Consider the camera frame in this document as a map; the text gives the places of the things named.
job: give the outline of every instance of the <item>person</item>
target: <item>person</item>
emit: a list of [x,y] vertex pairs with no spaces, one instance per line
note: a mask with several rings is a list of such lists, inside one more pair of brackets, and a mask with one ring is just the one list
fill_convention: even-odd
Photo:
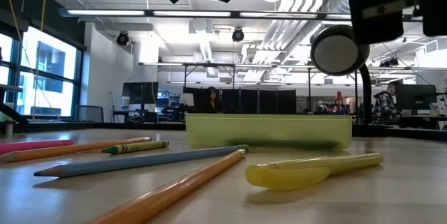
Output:
[[374,96],[376,103],[374,104],[373,113],[378,121],[394,121],[398,114],[393,96],[396,94],[396,84],[399,82],[391,82],[388,84],[386,91],[379,92]]
[[205,104],[202,106],[202,113],[222,113],[222,103],[217,96],[217,90],[210,87],[207,90]]

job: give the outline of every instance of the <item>ceiling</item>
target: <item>ceiling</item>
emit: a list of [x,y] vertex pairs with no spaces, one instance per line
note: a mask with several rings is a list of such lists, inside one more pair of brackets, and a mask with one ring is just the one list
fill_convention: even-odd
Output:
[[[170,10],[278,10],[280,1],[268,2],[265,0],[231,0],[223,3],[215,0],[179,0],[175,5],[169,0],[56,0],[67,8],[113,8],[113,9],[170,9]],[[200,51],[197,42],[188,39],[189,22],[191,19],[185,18],[111,18],[101,22],[116,23],[141,23],[153,24],[162,37],[165,47],[161,47],[162,57],[177,55],[192,55],[194,51]],[[214,32],[219,35],[210,43],[213,51],[240,52],[244,43],[234,43],[231,40],[234,27],[242,27],[247,41],[262,41],[271,27],[271,20],[232,20],[213,19]],[[398,49],[400,57],[408,61],[414,59],[413,50],[420,47],[420,44],[412,42],[426,41],[422,36],[422,26],[416,23],[404,24],[405,34],[412,35],[411,39],[404,43],[402,39],[385,44],[372,45],[369,56],[370,64],[372,59],[380,59],[390,50]],[[115,37],[119,32],[108,31],[110,37]],[[134,33],[134,36],[144,36],[144,31]]]

